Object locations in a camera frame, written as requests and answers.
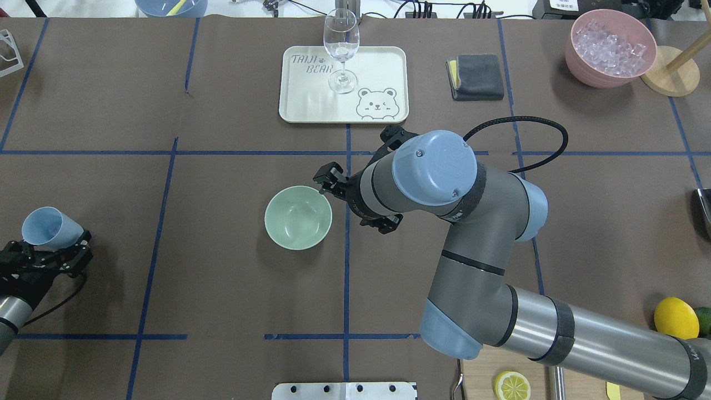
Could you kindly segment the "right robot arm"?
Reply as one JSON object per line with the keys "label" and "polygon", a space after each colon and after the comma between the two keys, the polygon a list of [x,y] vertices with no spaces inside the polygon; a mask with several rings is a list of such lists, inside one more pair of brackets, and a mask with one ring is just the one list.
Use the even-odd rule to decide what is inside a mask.
{"label": "right robot arm", "polygon": [[419,327],[433,349],[474,359],[483,345],[518,352],[659,399],[708,399],[709,344],[642,329],[506,284],[515,242],[543,227],[548,200],[518,175],[477,161],[448,130],[426,134],[398,125],[365,169],[346,176],[336,162],[313,180],[348,203],[364,226],[396,229],[422,210],[450,226]]}

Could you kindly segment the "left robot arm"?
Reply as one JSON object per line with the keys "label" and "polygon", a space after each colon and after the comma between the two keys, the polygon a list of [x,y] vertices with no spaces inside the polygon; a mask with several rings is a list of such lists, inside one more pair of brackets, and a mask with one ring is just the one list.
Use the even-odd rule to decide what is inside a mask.
{"label": "left robot arm", "polygon": [[10,241],[2,248],[2,352],[25,325],[33,322],[31,314],[58,276],[86,278],[84,269],[92,260],[91,239],[91,232],[85,230],[66,248],[38,250],[25,241]]}

